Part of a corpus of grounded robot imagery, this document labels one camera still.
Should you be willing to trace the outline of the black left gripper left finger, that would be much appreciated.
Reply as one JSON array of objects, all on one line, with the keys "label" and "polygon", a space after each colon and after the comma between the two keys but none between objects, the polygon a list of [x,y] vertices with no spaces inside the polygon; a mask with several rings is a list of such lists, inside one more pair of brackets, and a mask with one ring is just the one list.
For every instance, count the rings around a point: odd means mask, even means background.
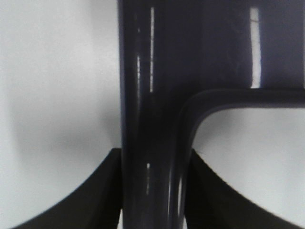
[{"label": "black left gripper left finger", "polygon": [[17,228],[116,229],[121,209],[121,149],[113,148],[76,190]]}]

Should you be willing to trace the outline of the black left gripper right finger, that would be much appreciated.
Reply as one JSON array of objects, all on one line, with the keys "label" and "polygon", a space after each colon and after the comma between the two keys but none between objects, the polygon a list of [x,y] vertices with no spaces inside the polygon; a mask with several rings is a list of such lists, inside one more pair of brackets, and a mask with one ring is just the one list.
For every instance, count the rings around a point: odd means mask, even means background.
[{"label": "black left gripper right finger", "polygon": [[226,184],[193,150],[184,215],[189,229],[296,229]]}]

